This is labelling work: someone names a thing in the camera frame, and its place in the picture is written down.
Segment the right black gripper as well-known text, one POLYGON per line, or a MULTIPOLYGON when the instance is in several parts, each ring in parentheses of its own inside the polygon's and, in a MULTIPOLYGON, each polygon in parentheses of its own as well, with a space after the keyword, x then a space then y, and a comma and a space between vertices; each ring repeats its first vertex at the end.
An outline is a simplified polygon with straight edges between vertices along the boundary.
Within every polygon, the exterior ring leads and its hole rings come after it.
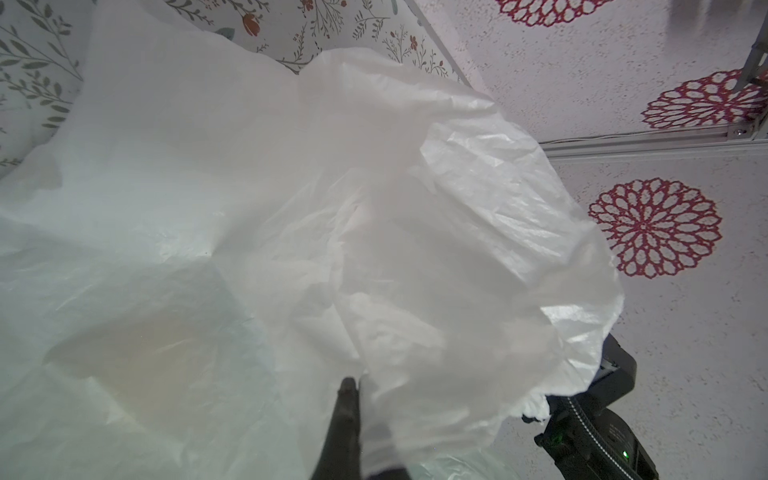
POLYGON ((635 387, 637 363, 613 335, 599 369, 580 394, 549 396, 551 417, 535 444, 565 479, 657 480, 658 471, 629 425, 609 406, 635 387))

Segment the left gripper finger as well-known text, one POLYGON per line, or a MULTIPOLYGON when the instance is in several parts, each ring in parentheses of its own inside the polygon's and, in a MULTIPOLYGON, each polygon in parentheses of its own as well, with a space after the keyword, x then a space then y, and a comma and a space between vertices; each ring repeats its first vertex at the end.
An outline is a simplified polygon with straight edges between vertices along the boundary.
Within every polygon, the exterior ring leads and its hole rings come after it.
POLYGON ((311 480, 360 480, 360 396, 353 377, 341 381, 311 480))

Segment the white plastic bag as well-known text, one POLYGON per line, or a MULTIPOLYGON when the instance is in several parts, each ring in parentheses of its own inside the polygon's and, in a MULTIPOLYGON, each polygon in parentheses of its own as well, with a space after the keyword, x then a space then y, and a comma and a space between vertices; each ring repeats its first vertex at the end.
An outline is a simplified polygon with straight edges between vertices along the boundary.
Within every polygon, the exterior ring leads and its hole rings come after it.
POLYGON ((1 181, 5 479, 305 479, 346 377, 366 474, 587 389, 624 295, 539 144, 361 48, 300 73, 157 1, 1 181))

